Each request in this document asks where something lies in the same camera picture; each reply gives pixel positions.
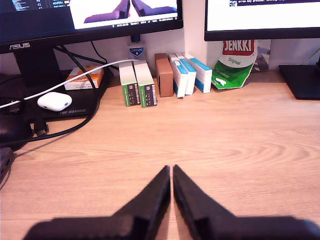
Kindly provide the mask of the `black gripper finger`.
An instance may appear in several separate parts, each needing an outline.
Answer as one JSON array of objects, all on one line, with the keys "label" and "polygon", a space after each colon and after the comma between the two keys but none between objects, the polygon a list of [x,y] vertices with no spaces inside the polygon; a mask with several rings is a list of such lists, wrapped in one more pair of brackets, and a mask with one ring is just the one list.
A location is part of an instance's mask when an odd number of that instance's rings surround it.
[{"label": "black gripper finger", "polygon": [[114,217],[128,217],[128,232],[116,240],[154,240],[171,200],[170,167],[162,170],[132,200],[116,211]]},{"label": "black gripper finger", "polygon": [[239,240],[235,232],[222,235],[218,221],[230,224],[236,218],[207,195],[179,165],[173,166],[173,194],[188,230],[195,240]]}]

